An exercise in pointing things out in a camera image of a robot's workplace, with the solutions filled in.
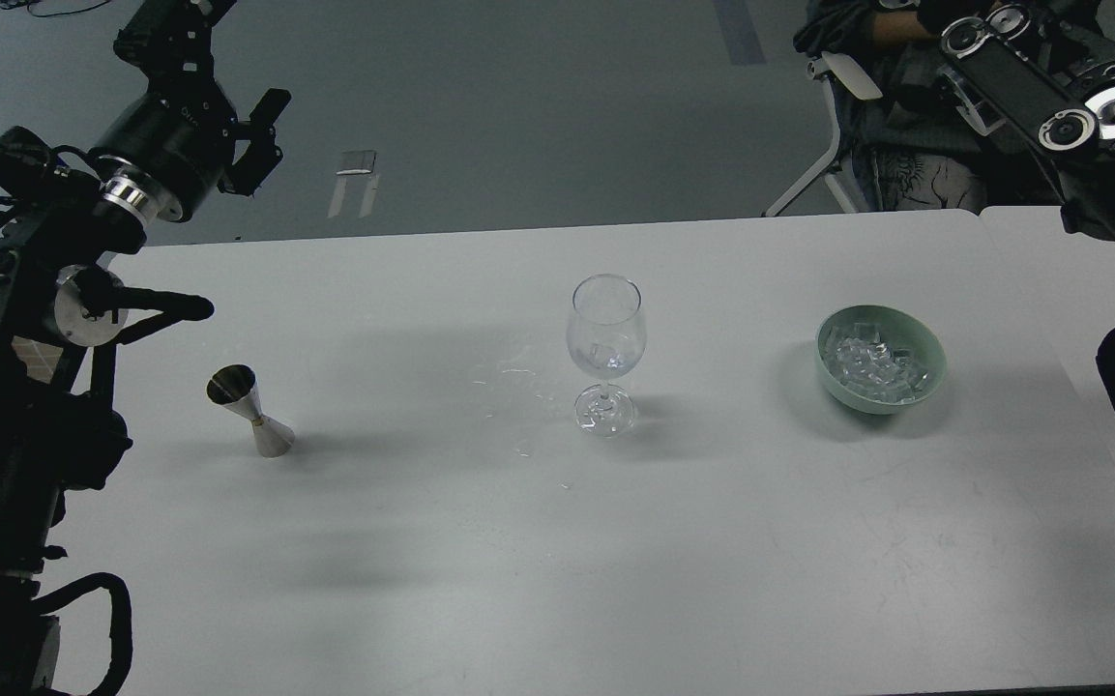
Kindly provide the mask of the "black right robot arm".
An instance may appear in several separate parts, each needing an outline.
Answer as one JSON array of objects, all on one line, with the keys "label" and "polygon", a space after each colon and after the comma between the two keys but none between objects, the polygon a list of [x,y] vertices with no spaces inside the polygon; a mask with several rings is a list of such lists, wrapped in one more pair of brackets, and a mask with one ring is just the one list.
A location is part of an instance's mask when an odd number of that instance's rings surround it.
[{"label": "black right robot arm", "polygon": [[1115,243],[1115,44],[1065,18],[1066,1],[1012,1],[940,35],[959,109],[1009,128],[1055,181],[1072,234]]}]

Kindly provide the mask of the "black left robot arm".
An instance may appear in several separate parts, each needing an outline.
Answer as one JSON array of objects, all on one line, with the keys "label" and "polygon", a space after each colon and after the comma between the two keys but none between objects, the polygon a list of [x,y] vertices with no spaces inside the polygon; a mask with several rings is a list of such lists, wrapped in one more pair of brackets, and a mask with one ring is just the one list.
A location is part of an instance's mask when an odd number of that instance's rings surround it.
[{"label": "black left robot arm", "polygon": [[214,76],[211,36],[230,1],[146,1],[116,37],[147,88],[93,149],[0,136],[0,695],[54,695],[59,612],[95,591],[110,605],[96,695],[132,668],[124,580],[98,572],[43,592],[66,555],[49,543],[70,492],[104,489],[132,446],[116,413],[123,345],[209,320],[211,301],[124,286],[106,267],[136,254],[156,220],[185,223],[212,190],[252,195],[282,160],[277,118],[290,91],[237,116]]}]

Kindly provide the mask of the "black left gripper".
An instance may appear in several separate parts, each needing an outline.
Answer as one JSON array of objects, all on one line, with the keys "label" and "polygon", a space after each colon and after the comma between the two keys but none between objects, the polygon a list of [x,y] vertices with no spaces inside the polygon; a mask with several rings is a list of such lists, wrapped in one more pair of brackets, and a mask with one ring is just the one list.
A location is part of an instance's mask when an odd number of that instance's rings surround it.
[{"label": "black left gripper", "polygon": [[[114,54],[149,91],[112,123],[90,155],[101,199],[138,223],[187,221],[209,193],[253,195],[283,158],[277,119],[290,91],[266,89],[239,120],[214,78],[212,33],[234,1],[145,1]],[[236,156],[236,145],[245,144]]]}]

